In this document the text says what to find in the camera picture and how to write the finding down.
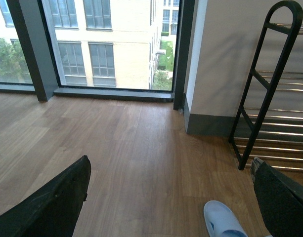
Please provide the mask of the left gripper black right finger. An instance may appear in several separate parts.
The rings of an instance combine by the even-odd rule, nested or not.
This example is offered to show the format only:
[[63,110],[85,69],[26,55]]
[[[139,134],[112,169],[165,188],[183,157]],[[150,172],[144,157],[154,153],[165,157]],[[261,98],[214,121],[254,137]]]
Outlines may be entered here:
[[303,237],[303,186],[258,157],[250,172],[269,233],[273,237]]

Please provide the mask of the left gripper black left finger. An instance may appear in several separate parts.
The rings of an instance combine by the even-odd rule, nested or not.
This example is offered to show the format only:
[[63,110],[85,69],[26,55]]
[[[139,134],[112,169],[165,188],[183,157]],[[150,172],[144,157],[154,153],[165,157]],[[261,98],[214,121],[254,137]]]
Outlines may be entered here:
[[91,175],[82,156],[18,205],[0,216],[0,237],[71,237]]

